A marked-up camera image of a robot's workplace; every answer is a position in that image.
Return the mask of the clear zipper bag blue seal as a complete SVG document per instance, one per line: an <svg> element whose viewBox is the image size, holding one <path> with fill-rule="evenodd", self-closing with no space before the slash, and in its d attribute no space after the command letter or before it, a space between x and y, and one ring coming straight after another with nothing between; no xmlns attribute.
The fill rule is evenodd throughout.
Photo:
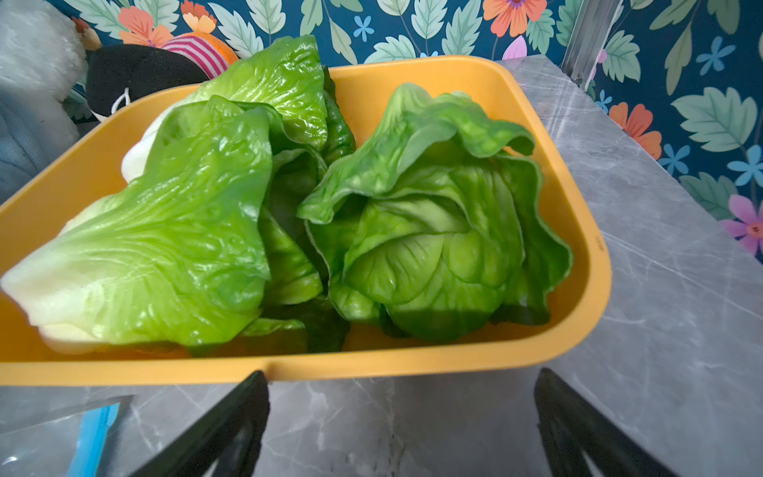
<svg viewBox="0 0 763 477"><path fill-rule="evenodd" d="M105 476L133 397L107 397L1 427L3 476Z"/></svg>

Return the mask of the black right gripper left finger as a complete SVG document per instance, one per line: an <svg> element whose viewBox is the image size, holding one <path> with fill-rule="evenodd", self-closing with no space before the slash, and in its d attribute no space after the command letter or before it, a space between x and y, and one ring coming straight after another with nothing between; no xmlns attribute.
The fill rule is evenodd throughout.
<svg viewBox="0 0 763 477"><path fill-rule="evenodd" d="M252 476L270 412L267 379L256 371L135 476Z"/></svg>

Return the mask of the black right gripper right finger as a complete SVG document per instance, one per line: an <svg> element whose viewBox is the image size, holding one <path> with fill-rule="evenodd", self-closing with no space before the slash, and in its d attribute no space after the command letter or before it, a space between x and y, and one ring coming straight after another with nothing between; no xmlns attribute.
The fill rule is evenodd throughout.
<svg viewBox="0 0 763 477"><path fill-rule="evenodd" d="M542 368L534 385L538 430L554 476L674 476L557 373Z"/></svg>

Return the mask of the green chinese cabbage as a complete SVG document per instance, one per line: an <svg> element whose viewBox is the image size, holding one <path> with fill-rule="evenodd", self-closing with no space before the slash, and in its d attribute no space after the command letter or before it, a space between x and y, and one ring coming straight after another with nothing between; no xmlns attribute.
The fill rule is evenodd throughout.
<svg viewBox="0 0 763 477"><path fill-rule="evenodd" d="M297 210L334 308L428 342L548 323L573 254L538 211L535 146L528 129L490 119L465 93L398 87L371 137Z"/></svg>
<svg viewBox="0 0 763 477"><path fill-rule="evenodd" d="M310 35L284 37L164 111L126 186L2 276L64 352L331 353L350 326L296 215L355 138Z"/></svg>

